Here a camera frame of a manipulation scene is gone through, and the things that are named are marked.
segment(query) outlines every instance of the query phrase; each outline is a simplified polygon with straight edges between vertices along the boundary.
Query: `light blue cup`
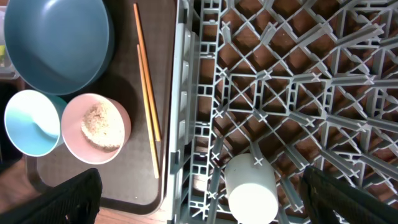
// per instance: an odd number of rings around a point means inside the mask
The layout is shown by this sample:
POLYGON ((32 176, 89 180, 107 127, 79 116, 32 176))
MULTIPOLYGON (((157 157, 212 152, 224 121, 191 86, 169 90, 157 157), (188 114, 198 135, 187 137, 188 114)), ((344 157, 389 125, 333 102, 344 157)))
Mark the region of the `light blue cup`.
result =
POLYGON ((63 144, 61 117, 67 103, 35 90, 15 94, 6 106, 4 124, 15 147, 28 156, 40 157, 63 144))

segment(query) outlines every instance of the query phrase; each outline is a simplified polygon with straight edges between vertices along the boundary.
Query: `gray dish rack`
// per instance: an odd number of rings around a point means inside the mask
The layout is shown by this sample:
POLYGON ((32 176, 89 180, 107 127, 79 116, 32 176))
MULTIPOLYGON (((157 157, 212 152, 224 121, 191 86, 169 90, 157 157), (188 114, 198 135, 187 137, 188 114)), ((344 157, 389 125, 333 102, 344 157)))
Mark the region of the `gray dish rack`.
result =
POLYGON ((398 89, 398 36, 392 32, 398 24, 398 2, 338 1, 336 11, 326 18, 315 12, 316 0, 297 0, 299 7, 288 16, 281 16, 275 10, 276 2, 258 0, 259 10, 248 16, 236 7, 237 0, 178 0, 169 177, 164 202, 171 207, 169 223, 237 223, 226 202, 223 170, 226 161, 245 152, 252 154, 253 163, 261 166, 262 160, 267 159, 275 169, 280 194, 275 222, 310 223, 296 189, 298 177, 310 164, 358 189, 372 192, 383 187, 391 192, 391 196, 382 201, 397 205, 398 120, 395 114, 398 97, 395 90, 398 89), (231 22, 223 20, 231 11, 241 19, 235 30, 231 22), (268 22, 259 32, 253 21, 262 13, 271 15, 273 22, 268 22), (308 14, 315 23, 298 35, 291 21, 300 13, 308 14), (212 19, 206 19, 208 15, 212 15, 212 19), (359 28, 345 35, 347 19, 359 28), (209 26, 216 29, 216 38, 212 41, 202 38, 204 27, 209 26), (259 43, 249 52, 242 53, 234 39, 244 29, 249 29, 259 43), (283 55, 273 50, 271 44, 278 32, 284 32, 294 41, 294 46, 283 55), (326 35, 333 41, 333 48, 322 56, 313 53, 310 44, 326 35), (218 62, 224 47, 232 48, 239 55, 232 67, 223 67, 218 62), (264 47, 276 62, 258 70, 250 58, 264 47), (298 49, 311 61, 301 73, 295 72, 287 62, 298 49), (352 53, 353 49, 370 53, 360 57, 352 53), (344 72, 339 69, 342 56, 354 64, 344 72), (213 82, 201 83, 200 64, 209 59, 215 61, 213 82), (241 62, 247 63, 250 72, 235 72, 241 62), (275 72, 276 66, 282 66, 287 75, 275 72), (239 89, 233 81, 237 77, 249 79, 250 84, 239 89), (284 80, 286 86, 275 91, 273 80, 284 80), (316 93, 306 88, 307 84, 313 83, 318 85, 316 93), (351 86, 356 90, 363 88, 353 92, 349 90, 351 86), (251 97, 246 94, 250 88, 255 89, 251 97), (271 92, 272 97, 264 98, 266 91, 271 92), (304 102, 299 98, 301 93, 306 94, 304 102), (345 100, 342 106, 334 108, 333 98, 337 96, 345 100), (198 119, 199 101, 204 98, 210 102, 209 121, 198 119), (231 106, 238 98, 244 99, 250 108, 231 106), (268 110, 267 105, 274 100, 279 102, 282 110, 268 110), (303 108, 310 105, 316 108, 316 113, 303 112, 303 108), (353 111, 350 113, 356 116, 347 116, 346 110, 353 111), (238 113, 245 114, 245 118, 236 121, 234 114, 238 113), (280 120, 271 124, 275 117, 280 120), (216 119, 229 119, 232 128, 221 134, 215 126, 216 119), (253 119, 267 127, 267 131, 256 139, 244 130, 245 124, 253 119), (302 132, 286 142, 278 130, 288 122, 294 122, 302 132), (236 131, 249 143, 238 150, 231 149, 228 142, 236 131), (337 133, 338 138, 333 139, 332 133, 337 133), (277 139, 280 147, 264 156, 259 143, 269 138, 277 139), (198 150, 198 139, 206 139, 205 150, 198 150), (304 155, 299 147, 304 141, 312 142, 311 156, 304 155), (383 154, 394 158, 386 159, 383 154), (289 160, 294 169, 282 173, 281 159, 289 160), (202 192, 198 192, 193 184, 198 177, 204 180, 202 192))

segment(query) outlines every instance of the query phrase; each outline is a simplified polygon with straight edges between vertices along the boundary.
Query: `wooden chopstick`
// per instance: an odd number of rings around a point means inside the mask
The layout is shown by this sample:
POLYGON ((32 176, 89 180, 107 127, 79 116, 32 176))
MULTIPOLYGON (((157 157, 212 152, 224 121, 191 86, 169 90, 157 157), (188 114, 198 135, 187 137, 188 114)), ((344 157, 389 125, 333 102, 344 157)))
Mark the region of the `wooden chopstick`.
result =
POLYGON ((138 52, 138 62, 139 62, 139 71, 141 75, 141 85, 142 85, 142 95, 144 96, 144 107, 145 107, 145 116, 147 119, 147 126, 148 126, 148 135, 149 135, 149 144, 150 144, 150 153, 152 155, 152 163, 154 166, 154 174, 155 178, 159 178, 159 164, 157 162, 157 151, 154 141, 154 130, 152 129, 152 121, 150 118, 150 108, 148 103, 148 94, 147 94, 147 87, 145 84, 145 76, 144 76, 144 69, 142 66, 142 57, 139 44, 137 44, 137 52, 138 52))
POLYGON ((139 40, 139 46, 140 46, 141 55, 142 55, 142 65, 144 67, 145 81, 146 81, 148 96, 149 96, 150 113, 152 115, 152 121, 154 123, 155 138, 156 138, 156 141, 160 141, 161 135, 160 135, 159 119, 157 117, 154 91, 152 89, 152 80, 150 79, 147 52, 146 52, 145 43, 144 43, 144 36, 142 34, 141 20, 139 18, 137 3, 134 3, 134 14, 136 17, 138 40, 139 40))

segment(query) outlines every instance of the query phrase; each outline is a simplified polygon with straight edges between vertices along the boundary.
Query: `pink bowl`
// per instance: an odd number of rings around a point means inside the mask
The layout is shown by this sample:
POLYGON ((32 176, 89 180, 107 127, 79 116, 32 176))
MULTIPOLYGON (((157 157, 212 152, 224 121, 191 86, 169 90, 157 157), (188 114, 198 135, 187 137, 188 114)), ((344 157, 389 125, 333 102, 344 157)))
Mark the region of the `pink bowl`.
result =
POLYGON ((111 161, 119 154, 130 137, 131 121, 126 109, 120 103, 98 94, 86 93, 69 102, 62 115, 61 130, 65 144, 76 158, 88 164, 98 165, 111 161), (81 122, 85 113, 101 101, 112 103, 118 109, 124 123, 124 141, 120 143, 120 148, 113 152, 103 152, 94 148, 87 142, 81 131, 81 122))

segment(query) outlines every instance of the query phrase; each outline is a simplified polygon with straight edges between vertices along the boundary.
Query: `wooden table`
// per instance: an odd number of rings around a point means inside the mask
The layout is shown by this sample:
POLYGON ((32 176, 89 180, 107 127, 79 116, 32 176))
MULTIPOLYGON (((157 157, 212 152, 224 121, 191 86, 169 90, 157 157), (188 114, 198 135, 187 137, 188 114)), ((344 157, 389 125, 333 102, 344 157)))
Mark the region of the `wooden table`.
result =
MULTIPOLYGON (((0 175, 0 213, 3 213, 13 207, 29 201, 38 196, 33 186, 27 179, 25 172, 25 160, 21 159, 11 168, 4 171, 0 175)), ((130 213, 118 212, 112 209, 100 208, 95 223, 106 224, 126 224, 126 223, 142 223, 155 224, 165 223, 167 212, 165 206, 148 217, 133 215, 130 213)))

